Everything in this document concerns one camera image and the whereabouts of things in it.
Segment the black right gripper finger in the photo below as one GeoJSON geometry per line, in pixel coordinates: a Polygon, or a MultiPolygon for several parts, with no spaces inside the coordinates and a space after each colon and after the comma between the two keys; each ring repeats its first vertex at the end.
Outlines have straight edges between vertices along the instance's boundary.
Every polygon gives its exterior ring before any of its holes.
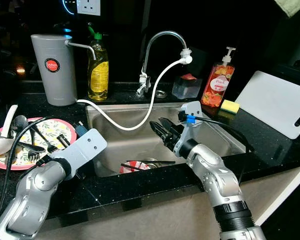
{"type": "Polygon", "coordinates": [[[150,125],[150,128],[152,131],[161,138],[161,141],[163,142],[163,145],[166,144],[167,140],[169,139],[169,132],[166,131],[166,129],[156,121],[150,121],[148,122],[150,125]]]}
{"type": "Polygon", "coordinates": [[[178,135],[178,125],[175,125],[170,119],[168,118],[159,118],[160,124],[165,128],[168,132],[170,132],[173,135],[178,135]]]}

